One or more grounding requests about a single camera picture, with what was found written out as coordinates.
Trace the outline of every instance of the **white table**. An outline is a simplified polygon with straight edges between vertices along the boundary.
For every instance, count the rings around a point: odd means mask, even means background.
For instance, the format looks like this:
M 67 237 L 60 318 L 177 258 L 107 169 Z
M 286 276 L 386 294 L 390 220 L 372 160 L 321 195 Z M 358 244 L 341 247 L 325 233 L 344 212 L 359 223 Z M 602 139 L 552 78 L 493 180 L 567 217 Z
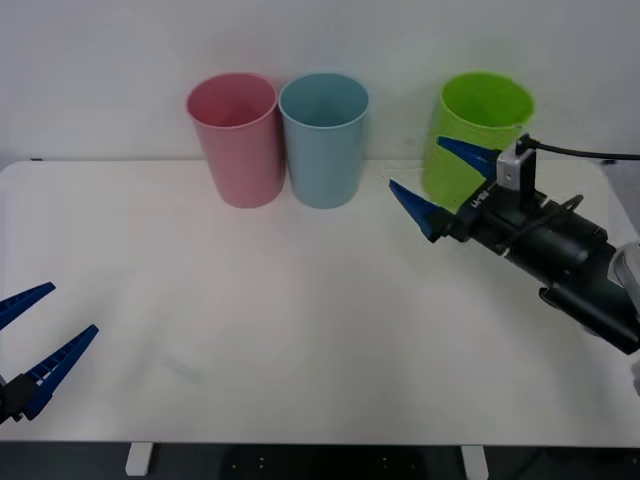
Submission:
M 0 175 L 5 296 L 58 289 L 0 334 L 5 378 L 100 333 L 2 440 L 640 446 L 627 357 L 475 243 L 431 245 L 369 162 L 346 206 L 288 187 L 237 210 L 204 162 L 25 162 Z M 539 188 L 607 227 L 593 165 Z

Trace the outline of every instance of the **white wall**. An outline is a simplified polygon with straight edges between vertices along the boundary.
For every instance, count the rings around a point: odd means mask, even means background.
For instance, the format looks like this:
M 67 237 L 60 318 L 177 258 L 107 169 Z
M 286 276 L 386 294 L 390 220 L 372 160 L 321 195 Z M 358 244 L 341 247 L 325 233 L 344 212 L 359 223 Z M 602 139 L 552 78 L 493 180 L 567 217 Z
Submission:
M 0 159 L 199 155 L 190 87 L 226 70 L 343 70 L 372 157 L 416 157 L 442 81 L 492 69 L 549 142 L 640 150 L 638 0 L 4 0 Z

